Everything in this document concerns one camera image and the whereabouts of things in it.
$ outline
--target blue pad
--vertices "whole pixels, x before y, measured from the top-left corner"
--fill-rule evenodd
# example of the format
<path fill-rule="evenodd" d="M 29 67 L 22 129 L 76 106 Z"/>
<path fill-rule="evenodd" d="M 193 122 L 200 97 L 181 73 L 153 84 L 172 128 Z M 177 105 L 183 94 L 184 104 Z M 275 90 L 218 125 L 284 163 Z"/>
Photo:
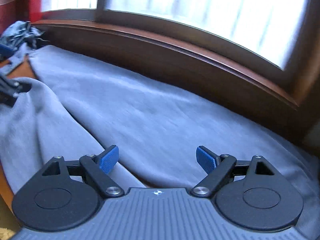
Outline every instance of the blue pad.
<path fill-rule="evenodd" d="M 197 162 L 200 164 L 202 169 L 209 174 L 217 167 L 217 161 L 215 157 L 209 155 L 206 151 L 201 149 L 200 147 L 197 148 L 196 151 Z"/>
<path fill-rule="evenodd" d="M 112 145 L 98 157 L 100 158 L 98 162 L 99 168 L 108 174 L 119 160 L 119 148 L 116 145 Z"/>

